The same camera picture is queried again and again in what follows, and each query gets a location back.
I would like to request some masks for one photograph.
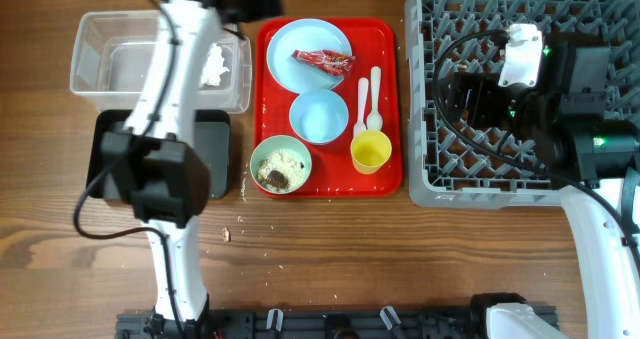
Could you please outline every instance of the yellow cup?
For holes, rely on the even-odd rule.
[[[373,174],[391,157],[391,140],[383,132],[365,130],[351,141],[353,166],[362,174]]]

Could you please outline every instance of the red tray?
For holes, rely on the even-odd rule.
[[[307,182],[287,195],[273,195],[256,187],[272,198],[334,198],[375,197],[393,193],[402,183],[402,141],[396,85],[396,48],[393,31],[387,24],[370,18],[324,19],[337,26],[349,39],[356,63],[350,76],[334,91],[349,107],[349,124],[335,141],[322,146],[312,145],[299,138],[289,125],[289,108],[297,94],[281,87],[269,73],[266,55],[271,38],[278,29],[295,19],[274,19],[262,26],[256,49],[256,82],[254,106],[254,148],[274,135],[290,135],[300,139],[311,152],[312,170]],[[353,126],[357,119],[358,79],[371,76],[371,67],[382,69],[379,110],[384,120],[382,131],[393,146],[391,158],[376,173],[363,175],[351,161],[349,147]],[[371,91],[365,109],[365,121],[371,111]]]

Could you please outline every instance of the blue plate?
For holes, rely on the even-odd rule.
[[[349,123],[349,108],[328,89],[299,95],[289,110],[293,131],[311,144],[327,144],[340,136]]]
[[[343,78],[332,77],[291,55],[295,50],[329,49],[352,55],[351,44],[335,25],[319,19],[300,19],[278,30],[267,48],[267,66],[285,89],[302,94],[315,89],[333,89]]]

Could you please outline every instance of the blue bowl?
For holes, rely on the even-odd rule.
[[[289,110],[289,123],[296,134],[311,144],[334,141],[347,128],[349,109],[342,98],[327,89],[300,94]]]

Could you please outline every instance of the green bowl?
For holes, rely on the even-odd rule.
[[[260,164],[262,164],[271,152],[277,149],[288,149],[297,153],[302,158],[302,164],[307,168],[302,184],[297,188],[291,188],[289,191],[282,193],[267,189],[265,186],[260,184],[260,181],[258,180],[258,169],[260,169]],[[262,143],[260,143],[253,151],[253,154],[251,155],[250,170],[253,181],[266,192],[276,195],[289,194],[298,190],[298,188],[303,186],[304,183],[307,182],[307,179],[309,179],[309,175],[311,174],[311,153],[309,153],[309,149],[307,149],[300,140],[288,135],[276,135],[263,140]]]

